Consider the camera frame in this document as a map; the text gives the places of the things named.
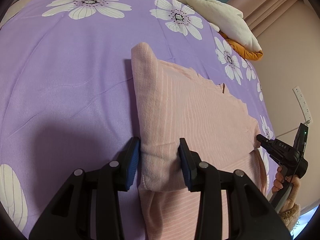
fuzzy sleeve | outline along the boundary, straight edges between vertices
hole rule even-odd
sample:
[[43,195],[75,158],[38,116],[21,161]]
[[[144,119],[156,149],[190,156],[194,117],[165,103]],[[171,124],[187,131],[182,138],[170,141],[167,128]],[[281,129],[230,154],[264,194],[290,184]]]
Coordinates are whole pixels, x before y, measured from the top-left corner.
[[294,225],[297,223],[298,218],[300,216],[301,207],[298,204],[294,204],[292,209],[289,209],[286,212],[279,213],[279,216],[285,226],[288,228],[289,231],[291,231],[294,227]]

floral bedsheet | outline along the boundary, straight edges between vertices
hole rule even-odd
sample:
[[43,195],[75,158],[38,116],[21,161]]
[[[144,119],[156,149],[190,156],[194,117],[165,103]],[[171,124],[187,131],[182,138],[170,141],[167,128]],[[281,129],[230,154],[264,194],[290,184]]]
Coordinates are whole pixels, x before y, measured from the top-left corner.
[[[139,136],[131,48],[225,83],[273,137],[250,62],[176,0],[33,0],[0,30],[0,200],[28,236],[77,168],[99,169]],[[276,164],[260,149],[268,178]],[[136,175],[119,193],[126,239],[146,239]]]

orange fabric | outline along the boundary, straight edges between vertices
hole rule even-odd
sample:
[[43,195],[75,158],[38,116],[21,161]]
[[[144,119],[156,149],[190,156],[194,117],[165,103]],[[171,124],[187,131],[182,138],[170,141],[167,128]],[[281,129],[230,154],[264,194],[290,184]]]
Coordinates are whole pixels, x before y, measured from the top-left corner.
[[222,31],[219,31],[219,34],[226,40],[226,42],[229,43],[231,48],[233,48],[235,50],[235,52],[240,55],[240,57],[242,57],[244,59],[248,59],[248,60],[253,60],[253,61],[257,61],[262,58],[262,56],[263,56],[262,50],[260,50],[258,52],[247,51],[244,48],[244,46],[242,46],[241,44],[239,44],[238,42],[236,42],[234,40],[229,39],[228,36],[225,35]]

pink ribbed fabric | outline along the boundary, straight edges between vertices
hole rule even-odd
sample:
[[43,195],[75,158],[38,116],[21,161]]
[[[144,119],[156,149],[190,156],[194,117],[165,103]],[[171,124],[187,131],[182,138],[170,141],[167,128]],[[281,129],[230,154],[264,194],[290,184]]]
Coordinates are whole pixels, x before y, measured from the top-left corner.
[[[264,191],[264,165],[254,151],[258,122],[224,84],[215,85],[191,68],[158,60],[146,43],[133,47],[131,54],[142,153],[139,193],[148,237],[191,240],[200,195],[185,187],[179,138],[219,170],[242,169]],[[224,218],[227,212],[223,197]],[[225,219],[223,236],[228,236]]]

pink curtain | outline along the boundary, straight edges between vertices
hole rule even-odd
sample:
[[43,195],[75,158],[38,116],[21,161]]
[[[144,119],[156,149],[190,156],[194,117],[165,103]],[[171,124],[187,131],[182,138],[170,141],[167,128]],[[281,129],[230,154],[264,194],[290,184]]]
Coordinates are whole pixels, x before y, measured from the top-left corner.
[[229,0],[243,12],[244,20],[255,36],[260,35],[297,0]]

